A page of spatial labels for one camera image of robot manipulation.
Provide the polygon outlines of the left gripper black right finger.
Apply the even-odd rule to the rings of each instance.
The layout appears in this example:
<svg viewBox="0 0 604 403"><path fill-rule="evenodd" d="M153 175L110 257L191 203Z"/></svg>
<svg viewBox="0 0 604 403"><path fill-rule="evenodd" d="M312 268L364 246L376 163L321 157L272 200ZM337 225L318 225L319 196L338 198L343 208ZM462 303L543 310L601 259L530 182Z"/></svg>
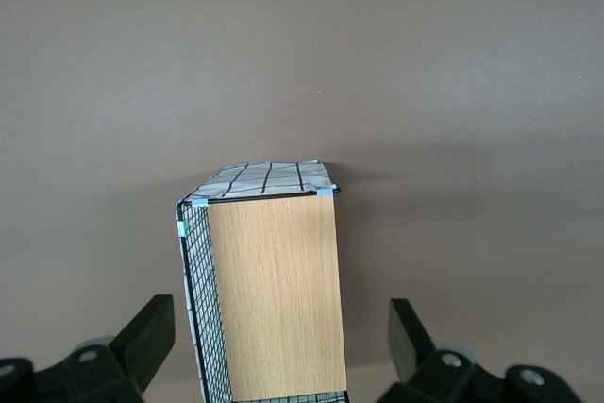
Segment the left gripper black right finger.
<svg viewBox="0 0 604 403"><path fill-rule="evenodd" d="M509 367L499 378L466 355L439 349L411 302L390 301L388 345L398 376L381 402L579 402L558 374L536 365Z"/></svg>

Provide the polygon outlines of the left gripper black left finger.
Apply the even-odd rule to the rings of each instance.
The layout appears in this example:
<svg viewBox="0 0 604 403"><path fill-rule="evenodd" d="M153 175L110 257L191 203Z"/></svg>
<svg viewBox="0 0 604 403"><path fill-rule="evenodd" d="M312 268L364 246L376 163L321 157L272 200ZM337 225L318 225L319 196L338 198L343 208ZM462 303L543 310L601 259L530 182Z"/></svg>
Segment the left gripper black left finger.
<svg viewBox="0 0 604 403"><path fill-rule="evenodd" d="M90 344L36 371L1 360L3 402L142 402L176 338L174 297L156 294L108 344Z"/></svg>

